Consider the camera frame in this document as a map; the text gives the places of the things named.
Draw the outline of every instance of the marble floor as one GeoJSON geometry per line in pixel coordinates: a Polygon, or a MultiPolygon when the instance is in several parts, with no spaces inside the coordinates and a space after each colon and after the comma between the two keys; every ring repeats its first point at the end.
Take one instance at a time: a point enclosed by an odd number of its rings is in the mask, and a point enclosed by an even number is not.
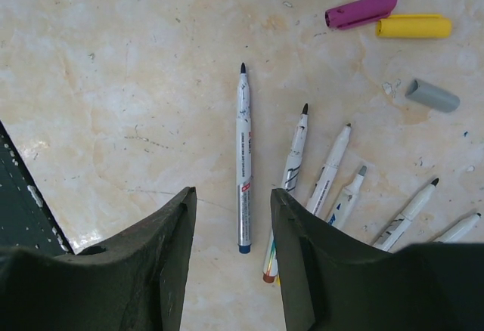
{"type": "MultiPolygon", "coordinates": [[[[185,331],[284,329],[280,290],[262,282],[262,262],[270,191],[306,102],[296,198],[306,203],[347,122],[349,148],[323,216],[368,166],[348,234],[372,241],[435,176],[434,197],[396,249],[484,209],[482,0],[399,0],[395,14],[451,18],[443,40],[378,39],[374,25],[329,30],[324,11],[354,0],[1,1],[0,118],[76,252],[197,187],[185,331]],[[249,255],[235,233],[242,61],[253,96],[249,255]],[[414,78],[458,95],[458,110],[407,101],[414,78]]],[[[484,241],[483,229],[462,241],[484,241]]]]}

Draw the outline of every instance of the gray marker cap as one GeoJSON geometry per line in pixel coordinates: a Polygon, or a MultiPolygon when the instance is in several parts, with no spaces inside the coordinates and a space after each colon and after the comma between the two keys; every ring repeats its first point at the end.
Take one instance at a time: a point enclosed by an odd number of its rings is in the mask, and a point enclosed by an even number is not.
{"type": "Polygon", "coordinates": [[[420,79],[415,79],[411,83],[405,96],[424,106],[446,113],[456,110],[461,104],[457,95],[420,79]]]}

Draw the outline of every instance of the white paint chip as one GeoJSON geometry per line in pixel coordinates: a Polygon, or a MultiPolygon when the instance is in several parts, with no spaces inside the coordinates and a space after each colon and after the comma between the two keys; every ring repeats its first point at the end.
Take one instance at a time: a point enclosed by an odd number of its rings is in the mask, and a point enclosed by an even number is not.
{"type": "Polygon", "coordinates": [[[69,249],[64,245],[64,242],[62,241],[62,238],[60,235],[57,235],[57,241],[59,242],[59,245],[62,248],[62,250],[64,250],[65,252],[69,252],[69,249]]]}
{"type": "Polygon", "coordinates": [[[383,90],[385,91],[386,95],[392,94],[392,85],[388,82],[384,82],[382,85],[383,90]]]}
{"type": "Polygon", "coordinates": [[[36,201],[37,206],[39,208],[42,208],[44,206],[44,202],[37,194],[37,188],[35,186],[29,185],[27,186],[27,190],[30,192],[30,195],[32,195],[33,199],[36,201]]]}

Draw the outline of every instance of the marker cap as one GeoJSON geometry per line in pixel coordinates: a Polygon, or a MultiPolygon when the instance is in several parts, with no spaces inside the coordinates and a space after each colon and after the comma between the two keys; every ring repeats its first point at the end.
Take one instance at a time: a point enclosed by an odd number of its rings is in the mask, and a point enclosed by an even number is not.
{"type": "Polygon", "coordinates": [[[439,14],[392,15],[378,21],[381,38],[442,39],[452,33],[452,22],[439,14]]]}
{"type": "Polygon", "coordinates": [[[405,96],[424,106],[445,113],[456,110],[459,104],[461,104],[461,100],[457,95],[420,79],[415,79],[411,83],[405,96]]]}
{"type": "Polygon", "coordinates": [[[242,254],[250,253],[250,246],[239,246],[239,252],[242,254]]]}
{"type": "Polygon", "coordinates": [[[331,29],[351,29],[390,16],[398,0],[358,0],[326,11],[331,29]]]}

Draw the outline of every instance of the white marker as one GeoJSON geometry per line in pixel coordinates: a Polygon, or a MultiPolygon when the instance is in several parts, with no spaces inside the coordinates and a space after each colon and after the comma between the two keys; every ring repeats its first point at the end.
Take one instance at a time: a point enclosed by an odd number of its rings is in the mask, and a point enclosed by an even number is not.
{"type": "Polygon", "coordinates": [[[331,185],[333,184],[336,173],[338,172],[338,167],[340,166],[341,159],[343,158],[343,154],[345,153],[346,147],[348,146],[350,132],[351,125],[348,124],[334,141],[330,155],[328,156],[326,163],[321,170],[321,177],[316,183],[315,190],[312,193],[306,207],[308,211],[310,211],[314,215],[318,215],[323,208],[327,193],[329,192],[331,185]]]}
{"type": "Polygon", "coordinates": [[[469,231],[477,224],[481,219],[481,214],[476,213],[462,219],[456,225],[447,230],[444,234],[434,240],[434,242],[440,243],[454,243],[457,242],[464,235],[469,233],[469,231]]]}
{"type": "Polygon", "coordinates": [[[340,195],[338,195],[330,214],[327,217],[327,223],[333,225],[336,229],[342,229],[349,217],[353,208],[355,207],[356,200],[358,199],[358,193],[360,191],[361,184],[366,175],[366,166],[361,167],[359,173],[355,176],[355,179],[351,184],[344,187],[340,195]]]}
{"type": "Polygon", "coordinates": [[[237,88],[237,242],[239,252],[250,252],[250,182],[252,159],[250,154],[250,89],[245,64],[240,68],[237,88]]]}
{"type": "MultiPolygon", "coordinates": [[[[290,147],[290,153],[287,156],[286,168],[282,178],[281,188],[293,195],[296,189],[297,178],[301,162],[303,161],[304,144],[306,143],[306,135],[308,133],[308,104],[304,106],[301,113],[301,118],[294,132],[293,143],[290,147]]],[[[273,283],[275,277],[278,275],[278,260],[275,253],[274,234],[269,236],[269,244],[264,260],[263,280],[267,283],[273,283]]]]}
{"type": "Polygon", "coordinates": [[[419,192],[411,202],[403,209],[403,211],[397,215],[395,220],[389,225],[387,229],[378,237],[377,241],[373,245],[375,248],[388,250],[397,242],[403,233],[408,229],[412,221],[418,215],[418,213],[429,202],[430,197],[436,189],[439,179],[436,178],[430,184],[428,184],[421,192],[419,192]]]}

